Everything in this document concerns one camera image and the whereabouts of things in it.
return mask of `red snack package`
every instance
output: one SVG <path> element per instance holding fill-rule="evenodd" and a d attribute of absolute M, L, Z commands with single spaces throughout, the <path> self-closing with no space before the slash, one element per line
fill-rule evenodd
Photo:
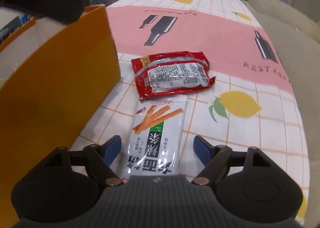
<path fill-rule="evenodd" d="M 210 64 L 202 52 L 173 52 L 131 60 L 140 100 L 210 88 Z"/>

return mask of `beige sofa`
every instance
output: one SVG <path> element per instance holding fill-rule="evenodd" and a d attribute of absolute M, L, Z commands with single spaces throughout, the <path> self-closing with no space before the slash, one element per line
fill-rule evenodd
<path fill-rule="evenodd" d="M 279 0 L 247 0 L 290 77 L 306 134 L 310 192 L 305 227 L 320 223 L 320 27 Z"/>

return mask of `green label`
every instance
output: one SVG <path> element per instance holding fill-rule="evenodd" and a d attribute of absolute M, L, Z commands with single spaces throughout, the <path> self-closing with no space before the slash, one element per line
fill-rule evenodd
<path fill-rule="evenodd" d="M 162 132 L 162 129 L 163 129 L 163 122 L 159 123 L 158 125 L 150 128 L 150 131 L 153 131 L 153 132 Z"/>

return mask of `plastic wrapper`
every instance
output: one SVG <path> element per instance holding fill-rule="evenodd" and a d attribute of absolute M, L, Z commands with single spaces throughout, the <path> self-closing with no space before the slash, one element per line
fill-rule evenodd
<path fill-rule="evenodd" d="M 210 88 L 210 64 L 202 52 L 173 52 L 131 60 L 140 100 Z"/>
<path fill-rule="evenodd" d="M 139 103 L 120 166 L 124 182 L 130 175 L 178 174 L 187 101 L 187 96 L 177 95 Z"/>

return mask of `white nutrition label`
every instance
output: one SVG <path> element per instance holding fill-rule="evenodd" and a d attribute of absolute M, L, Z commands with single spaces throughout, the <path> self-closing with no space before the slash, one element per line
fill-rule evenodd
<path fill-rule="evenodd" d="M 148 71 L 152 92 L 170 91 L 176 88 L 206 87 L 209 83 L 204 68 L 197 63 L 158 66 Z"/>

